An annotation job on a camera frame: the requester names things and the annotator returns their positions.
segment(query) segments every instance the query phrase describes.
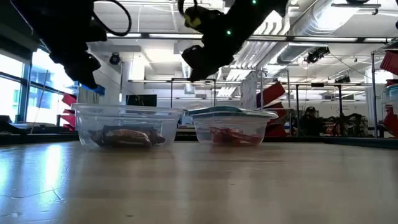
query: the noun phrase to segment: glass window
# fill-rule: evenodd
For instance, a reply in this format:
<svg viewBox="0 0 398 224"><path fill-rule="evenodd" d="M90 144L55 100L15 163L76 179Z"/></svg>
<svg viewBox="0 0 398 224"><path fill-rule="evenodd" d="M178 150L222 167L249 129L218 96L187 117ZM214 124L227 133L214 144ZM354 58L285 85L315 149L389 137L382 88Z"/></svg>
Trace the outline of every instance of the glass window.
<svg viewBox="0 0 398 224"><path fill-rule="evenodd" d="M63 95L44 91L31 87L29 90L29 102L27 108L27 122L57 123L57 115L62 114L64 109L70 109L62 102Z"/></svg>
<svg viewBox="0 0 398 224"><path fill-rule="evenodd" d="M48 53L38 49L33 53L32 64L30 73L32 82L47 85L65 93L72 93L68 87L74 85L74 81L68 77L62 65L51 60Z"/></svg>
<svg viewBox="0 0 398 224"><path fill-rule="evenodd" d="M20 89L20 83L0 78L0 115L10 116L12 122L18 114Z"/></svg>
<svg viewBox="0 0 398 224"><path fill-rule="evenodd" d="M0 72L21 78L23 69L22 62L0 54Z"/></svg>

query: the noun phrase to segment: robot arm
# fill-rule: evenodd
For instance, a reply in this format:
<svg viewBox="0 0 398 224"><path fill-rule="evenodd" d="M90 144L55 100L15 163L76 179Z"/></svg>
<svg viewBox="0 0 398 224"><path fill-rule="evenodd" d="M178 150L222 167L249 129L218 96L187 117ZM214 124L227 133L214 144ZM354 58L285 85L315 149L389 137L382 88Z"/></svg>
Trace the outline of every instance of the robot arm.
<svg viewBox="0 0 398 224"><path fill-rule="evenodd" d="M10 0L21 16L36 31L50 50L55 63L64 66L74 81L96 88L93 71L101 67L87 52L87 42L105 41L106 32L125 36L131 30L131 17L117 0L111 1L127 14L129 25L125 32L115 32L94 13L94 2L101 0ZM184 0L178 0L178 10L185 25L203 34L204 47L186 49L182 57L193 68L192 82L217 72L233 61L233 55L244 41L276 10L285 16L289 0L235 0L227 14L195 5L183 11Z"/></svg>
<svg viewBox="0 0 398 224"><path fill-rule="evenodd" d="M183 12L183 0L178 9L185 18L185 26L203 34L204 47L194 45L186 49L182 57L193 68L191 81L205 79L229 65L233 55L240 50L244 41L275 10L282 17L286 15L289 0L235 0L227 14L211 11L195 5Z"/></svg>
<svg viewBox="0 0 398 224"><path fill-rule="evenodd" d="M106 32L124 36L131 30L131 17L126 8L115 0L127 14L129 25L125 32L114 32L94 13L98 0L11 0L21 16L50 50L50 58L64 66L65 73L74 81L97 88L93 71L101 67L87 52L87 42L105 41Z"/></svg>

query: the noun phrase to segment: clear plastic container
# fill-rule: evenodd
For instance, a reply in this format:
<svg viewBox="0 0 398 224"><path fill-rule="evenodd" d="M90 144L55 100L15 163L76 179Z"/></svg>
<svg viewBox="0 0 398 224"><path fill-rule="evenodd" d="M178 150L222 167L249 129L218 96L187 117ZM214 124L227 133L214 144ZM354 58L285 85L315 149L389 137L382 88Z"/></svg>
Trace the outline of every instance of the clear plastic container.
<svg viewBox="0 0 398 224"><path fill-rule="evenodd" d="M394 108L398 107L398 84L385 87L382 103L384 105L391 105Z"/></svg>
<svg viewBox="0 0 398 224"><path fill-rule="evenodd" d="M80 142L88 148L150 148L174 142L182 110L74 104Z"/></svg>
<svg viewBox="0 0 398 224"><path fill-rule="evenodd" d="M188 112L195 123L200 143L228 146L258 146L267 122L278 118L272 111L253 111L232 106L216 106Z"/></svg>

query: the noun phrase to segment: food item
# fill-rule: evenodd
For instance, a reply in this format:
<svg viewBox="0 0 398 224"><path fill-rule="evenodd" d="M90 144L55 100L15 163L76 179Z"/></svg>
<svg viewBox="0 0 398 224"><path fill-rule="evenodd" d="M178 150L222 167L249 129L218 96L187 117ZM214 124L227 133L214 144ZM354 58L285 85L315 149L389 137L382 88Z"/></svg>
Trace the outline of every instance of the food item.
<svg viewBox="0 0 398 224"><path fill-rule="evenodd" d="M92 131L91 139L99 146L111 147L152 147L165 142L154 128L134 126L105 126L100 131Z"/></svg>
<svg viewBox="0 0 398 224"><path fill-rule="evenodd" d="M254 144L258 145L263 137L258 135L242 134L230 128L210 128L210 136L215 144Z"/></svg>

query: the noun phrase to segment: wooden table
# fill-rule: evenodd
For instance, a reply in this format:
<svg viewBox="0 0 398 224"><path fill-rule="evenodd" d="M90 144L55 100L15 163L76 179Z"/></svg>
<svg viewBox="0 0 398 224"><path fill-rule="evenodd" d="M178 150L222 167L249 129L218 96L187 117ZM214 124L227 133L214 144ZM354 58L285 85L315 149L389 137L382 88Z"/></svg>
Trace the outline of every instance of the wooden table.
<svg viewBox="0 0 398 224"><path fill-rule="evenodd" d="M398 223L398 151L0 148L0 223Z"/></svg>

